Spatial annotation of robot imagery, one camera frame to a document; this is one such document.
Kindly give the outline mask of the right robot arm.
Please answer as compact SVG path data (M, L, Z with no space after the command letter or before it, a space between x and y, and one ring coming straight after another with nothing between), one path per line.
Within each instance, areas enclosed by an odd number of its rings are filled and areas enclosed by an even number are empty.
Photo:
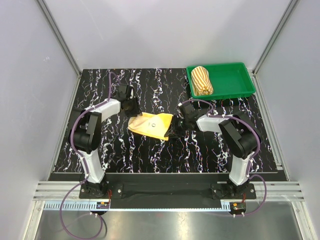
M179 103L165 137L183 137L185 131L221 133L232 155L228 180L220 188L211 188L212 197L239 198L250 183L250 167L259 153L261 135L243 112L231 115L202 114L189 102Z

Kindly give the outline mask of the yellow chick towel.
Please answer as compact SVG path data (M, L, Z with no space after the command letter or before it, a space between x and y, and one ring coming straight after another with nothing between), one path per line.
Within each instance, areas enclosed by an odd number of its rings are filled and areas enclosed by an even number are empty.
M169 137L165 134L170 128L173 116L170 113L151 114L143 112L142 115L131 117L127 128L131 132L142 136L168 141Z

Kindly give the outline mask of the orange striped towel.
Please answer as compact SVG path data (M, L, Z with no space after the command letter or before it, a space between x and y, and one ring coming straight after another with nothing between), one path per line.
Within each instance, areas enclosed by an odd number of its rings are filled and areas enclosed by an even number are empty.
M196 96L207 96L214 93L209 78L209 72L203 66L197 66L191 71L191 82Z

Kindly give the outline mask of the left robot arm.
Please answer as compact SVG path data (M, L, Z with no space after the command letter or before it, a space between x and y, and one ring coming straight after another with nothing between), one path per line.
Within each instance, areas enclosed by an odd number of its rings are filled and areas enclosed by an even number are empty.
M79 156L84 170L84 191L97 198L103 198L108 193L106 174L98 154L102 123L120 112L127 117L142 115L135 89L131 85L120 84L111 97L86 109L74 108L70 114L68 142Z

